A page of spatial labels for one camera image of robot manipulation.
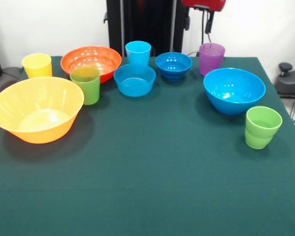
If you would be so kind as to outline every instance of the chair knob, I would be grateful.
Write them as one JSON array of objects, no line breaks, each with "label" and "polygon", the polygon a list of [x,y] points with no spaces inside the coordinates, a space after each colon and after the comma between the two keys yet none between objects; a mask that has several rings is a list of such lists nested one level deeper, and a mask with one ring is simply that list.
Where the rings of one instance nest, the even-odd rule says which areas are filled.
[{"label": "chair knob", "polygon": [[279,68],[282,72],[289,72],[290,70],[293,69],[293,66],[289,63],[283,62],[279,64]]}]

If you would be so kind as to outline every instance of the dark blue bowl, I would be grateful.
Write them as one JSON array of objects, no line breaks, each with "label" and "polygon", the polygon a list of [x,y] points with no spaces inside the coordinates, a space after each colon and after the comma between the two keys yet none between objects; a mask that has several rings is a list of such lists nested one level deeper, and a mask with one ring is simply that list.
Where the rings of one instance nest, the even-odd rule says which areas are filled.
[{"label": "dark blue bowl", "polygon": [[190,57],[182,53],[163,53],[155,61],[161,75],[168,81],[178,81],[192,66]]},{"label": "dark blue bowl", "polygon": [[248,111],[266,92],[259,77],[240,69],[213,70],[205,76],[203,83],[212,105],[227,115]]}]

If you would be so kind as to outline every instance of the yellow cup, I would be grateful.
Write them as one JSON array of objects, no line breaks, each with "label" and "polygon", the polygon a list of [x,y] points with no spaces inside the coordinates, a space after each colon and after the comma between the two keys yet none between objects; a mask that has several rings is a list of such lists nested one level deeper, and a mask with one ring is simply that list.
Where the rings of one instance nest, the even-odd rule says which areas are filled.
[{"label": "yellow cup", "polygon": [[22,59],[28,78],[52,76],[51,57],[44,53],[30,54]]}]

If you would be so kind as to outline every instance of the purple cup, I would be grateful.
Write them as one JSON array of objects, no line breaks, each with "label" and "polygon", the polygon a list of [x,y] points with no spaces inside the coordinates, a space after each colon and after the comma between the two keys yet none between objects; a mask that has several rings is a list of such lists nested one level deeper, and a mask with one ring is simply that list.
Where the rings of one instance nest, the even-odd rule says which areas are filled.
[{"label": "purple cup", "polygon": [[222,65],[225,48],[217,43],[205,43],[200,46],[199,72],[205,76]]}]

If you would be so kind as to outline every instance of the red device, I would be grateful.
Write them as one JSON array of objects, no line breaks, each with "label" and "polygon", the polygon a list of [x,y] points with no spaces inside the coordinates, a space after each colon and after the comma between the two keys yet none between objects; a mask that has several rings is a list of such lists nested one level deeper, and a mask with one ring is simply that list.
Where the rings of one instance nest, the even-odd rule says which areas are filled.
[{"label": "red device", "polygon": [[215,11],[221,11],[226,0],[181,0],[182,4],[187,7],[199,9],[203,12],[210,13],[210,18],[206,22],[206,34],[211,33]]},{"label": "red device", "polygon": [[181,0],[182,4],[199,10],[221,11],[226,0]]}]

